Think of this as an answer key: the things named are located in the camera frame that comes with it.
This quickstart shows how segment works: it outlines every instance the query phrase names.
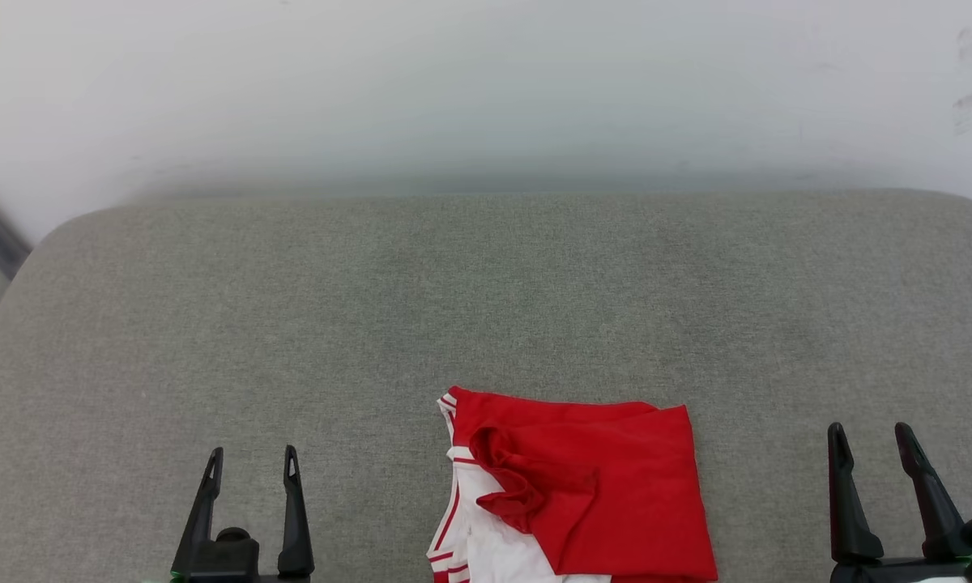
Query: gray fabric surface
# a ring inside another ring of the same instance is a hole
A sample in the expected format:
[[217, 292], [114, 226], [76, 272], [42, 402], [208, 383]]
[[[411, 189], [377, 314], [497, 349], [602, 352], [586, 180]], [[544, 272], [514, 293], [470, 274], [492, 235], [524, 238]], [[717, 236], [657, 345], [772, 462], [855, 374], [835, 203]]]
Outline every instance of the gray fabric surface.
[[215, 528], [249, 529], [272, 571], [286, 443], [316, 581], [429, 581], [450, 384], [687, 403], [729, 582], [826, 580], [842, 421], [872, 530], [917, 554], [894, 421], [972, 517], [972, 202], [462, 196], [72, 221], [0, 307], [0, 582], [168, 580], [217, 445]]

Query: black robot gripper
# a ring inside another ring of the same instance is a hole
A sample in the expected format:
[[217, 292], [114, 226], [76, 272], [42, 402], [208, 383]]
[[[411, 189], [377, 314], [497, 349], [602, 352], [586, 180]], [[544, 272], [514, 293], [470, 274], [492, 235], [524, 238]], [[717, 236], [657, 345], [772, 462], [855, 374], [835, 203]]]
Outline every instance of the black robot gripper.
[[220, 495], [224, 450], [212, 451], [201, 486], [190, 507], [187, 525], [180, 538], [171, 575], [174, 583], [259, 583], [309, 580], [313, 572], [313, 547], [309, 540], [309, 522], [302, 498], [302, 481], [295, 448], [285, 448], [283, 483], [285, 501], [285, 536], [278, 555], [278, 575], [259, 575], [259, 543], [242, 528], [226, 528], [211, 539], [212, 502]]
[[922, 557], [883, 558], [882, 540], [868, 529], [857, 487], [853, 453], [839, 423], [828, 428], [828, 495], [831, 517], [831, 583], [909, 583], [933, 577], [962, 577], [972, 546], [962, 535], [965, 522], [907, 423], [897, 423], [897, 449], [914, 483], [926, 531]]

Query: fabric texture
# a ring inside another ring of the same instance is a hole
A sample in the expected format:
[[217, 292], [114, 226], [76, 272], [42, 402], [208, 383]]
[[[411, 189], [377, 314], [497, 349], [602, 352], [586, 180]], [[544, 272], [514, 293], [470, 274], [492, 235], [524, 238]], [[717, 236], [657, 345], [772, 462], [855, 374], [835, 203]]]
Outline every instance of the fabric texture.
[[168, 580], [213, 529], [274, 572], [285, 444], [317, 581], [424, 583], [460, 384], [685, 403], [720, 580], [826, 580], [826, 429], [872, 532], [923, 540], [907, 421], [972, 517], [972, 202], [914, 191], [127, 207], [52, 233], [0, 306], [0, 583]]
[[[467, 394], [454, 387], [437, 401], [452, 443], [458, 425], [459, 392]], [[489, 396], [490, 401], [501, 405], [522, 401]], [[472, 405], [474, 399], [467, 401]], [[470, 407], [464, 410], [474, 418]], [[434, 583], [608, 583], [612, 579], [609, 575], [583, 573], [556, 575], [533, 535], [508, 527], [478, 505], [479, 498], [502, 492], [502, 488], [475, 461], [468, 447], [454, 445], [446, 456], [454, 465], [453, 490], [429, 547]]]
[[541, 571], [608, 573], [615, 583], [716, 580], [685, 407], [538, 402], [460, 387], [439, 403], [454, 444], [468, 445], [455, 471], [480, 466], [499, 487], [461, 488], [463, 509], [475, 501], [533, 534], [550, 563]]

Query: folded clothing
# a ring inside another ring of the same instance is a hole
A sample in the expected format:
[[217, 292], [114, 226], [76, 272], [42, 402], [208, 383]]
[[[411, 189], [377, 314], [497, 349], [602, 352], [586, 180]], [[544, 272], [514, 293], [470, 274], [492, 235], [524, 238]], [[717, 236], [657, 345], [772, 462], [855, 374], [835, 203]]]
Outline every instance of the folded clothing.
[[609, 575], [557, 576], [531, 534], [522, 534], [487, 513], [476, 500], [501, 492], [501, 485], [471, 456], [466, 446], [453, 446], [456, 401], [438, 401], [450, 430], [453, 462], [450, 505], [432, 539], [428, 557], [434, 583], [609, 583]]
[[441, 403], [453, 406], [453, 446], [496, 480], [478, 505], [531, 535], [557, 576], [716, 580], [686, 407], [535, 402], [460, 387]]

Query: red trim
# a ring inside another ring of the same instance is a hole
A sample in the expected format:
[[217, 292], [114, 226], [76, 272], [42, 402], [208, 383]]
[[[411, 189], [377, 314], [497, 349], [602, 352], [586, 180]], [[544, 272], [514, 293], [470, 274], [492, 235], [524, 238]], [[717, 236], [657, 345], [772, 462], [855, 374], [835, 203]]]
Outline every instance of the red trim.
[[446, 517], [446, 524], [442, 525], [442, 531], [439, 532], [439, 539], [435, 543], [434, 551], [438, 551], [439, 547], [442, 546], [442, 540], [446, 538], [446, 531], [450, 528], [450, 523], [454, 521], [454, 514], [457, 513], [457, 503], [461, 501], [461, 487], [457, 486], [454, 490], [454, 507], [450, 509], [450, 515]]

